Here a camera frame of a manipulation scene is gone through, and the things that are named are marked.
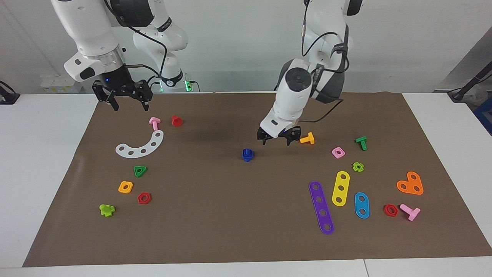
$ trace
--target white curved toy piece with holes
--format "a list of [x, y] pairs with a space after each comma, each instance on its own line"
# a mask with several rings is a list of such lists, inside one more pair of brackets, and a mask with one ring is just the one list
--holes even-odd
[[134, 148], [128, 146], [126, 143], [122, 143], [116, 146], [116, 153], [124, 158], [136, 159], [149, 155], [154, 152], [162, 140], [164, 139], [164, 132], [161, 130], [154, 131], [152, 133], [151, 140], [142, 147]]

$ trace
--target green triangle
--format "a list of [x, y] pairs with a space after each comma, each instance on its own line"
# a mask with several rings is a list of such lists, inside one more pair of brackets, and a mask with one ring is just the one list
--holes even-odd
[[134, 167], [133, 168], [133, 173], [135, 173], [135, 176], [137, 178], [142, 177], [142, 175], [147, 171], [147, 167]]

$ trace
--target table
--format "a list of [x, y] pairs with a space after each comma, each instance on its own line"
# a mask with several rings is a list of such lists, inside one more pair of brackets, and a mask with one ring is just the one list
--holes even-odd
[[[492, 137], [445, 94], [404, 94], [489, 243]], [[22, 95], [2, 106], [0, 276], [490, 276], [492, 257], [20, 268], [82, 138], [93, 95]]]

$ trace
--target orange heart-shaped piece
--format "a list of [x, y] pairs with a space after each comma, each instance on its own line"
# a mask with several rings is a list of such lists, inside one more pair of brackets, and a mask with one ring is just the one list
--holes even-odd
[[408, 181], [398, 181], [397, 188], [401, 192], [422, 195], [424, 193], [424, 187], [422, 186], [422, 181], [420, 176], [410, 171], [406, 174]]

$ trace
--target plastic toy part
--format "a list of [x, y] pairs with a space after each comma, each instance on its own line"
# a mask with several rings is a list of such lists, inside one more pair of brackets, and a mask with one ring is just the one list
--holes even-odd
[[164, 132], [161, 130], [157, 130], [152, 133], [151, 140], [144, 146], [133, 148], [128, 146], [126, 143], [122, 143], [116, 146], [116, 153], [128, 159], [145, 157], [154, 152], [159, 147], [163, 139]]
[[142, 177], [145, 172], [147, 172], [147, 167], [136, 166], [133, 168], [133, 173], [135, 173], [137, 178]]
[[118, 188], [118, 191], [121, 193], [130, 193], [133, 188], [133, 183], [128, 181], [123, 181]]
[[138, 196], [138, 203], [147, 205], [152, 200], [151, 194], [148, 192], [142, 192]]
[[361, 144], [361, 147], [362, 147], [362, 150], [363, 151], [366, 151], [368, 149], [368, 146], [366, 144], [366, 140], [368, 140], [367, 137], [360, 137], [358, 139], [355, 140], [356, 143], [360, 143]]
[[314, 144], [314, 136], [312, 135], [311, 132], [307, 134], [307, 137], [301, 139], [301, 143], [306, 143], [306, 142]]
[[160, 119], [157, 117], [151, 117], [149, 120], [149, 124], [152, 125], [152, 128], [154, 129], [154, 131], [159, 130], [159, 128], [157, 127], [157, 124], [159, 124], [159, 123], [160, 123]]
[[111, 217], [113, 216], [113, 213], [115, 212], [116, 209], [114, 206], [101, 204], [99, 206], [99, 210], [101, 210], [101, 215], [104, 215], [106, 217]]
[[183, 125], [183, 120], [179, 116], [173, 115], [171, 116], [171, 124], [173, 124], [174, 127], [179, 127]]
[[417, 217], [417, 215], [420, 213], [419, 208], [410, 209], [405, 204], [401, 204], [400, 209], [402, 209], [404, 212], [408, 213], [408, 220], [410, 220], [410, 221], [413, 221]]
[[342, 148], [337, 147], [337, 148], [332, 150], [332, 154], [333, 154], [333, 156], [335, 156], [335, 158], [339, 159], [339, 158], [345, 156], [345, 151]]
[[420, 176], [417, 173], [410, 171], [406, 174], [406, 177], [408, 178], [408, 181], [397, 182], [398, 190], [404, 193], [415, 194], [415, 195], [424, 194], [424, 187], [422, 185], [422, 180], [420, 180]]
[[249, 162], [253, 159], [254, 157], [254, 152], [253, 150], [249, 149], [249, 148], [246, 148], [246, 149], [243, 149], [243, 160], [245, 162]]
[[362, 219], [370, 216], [369, 197], [363, 192], [355, 194], [355, 214]]
[[393, 204], [386, 204], [386, 206], [384, 206], [384, 213], [387, 216], [395, 217], [398, 214], [398, 209]]
[[364, 165], [363, 165], [363, 164], [361, 164], [361, 163], [355, 162], [355, 163], [353, 164], [352, 169], [353, 169], [355, 172], [361, 173], [362, 171], [364, 171]]
[[347, 202], [348, 184], [350, 175], [345, 171], [340, 171], [335, 180], [335, 188], [333, 189], [332, 202], [335, 206], [342, 207]]
[[309, 184], [309, 191], [311, 193], [314, 211], [318, 218], [319, 229], [325, 235], [333, 234], [335, 227], [333, 225], [332, 216], [330, 215], [330, 210], [328, 210], [323, 187], [320, 183], [314, 181]]

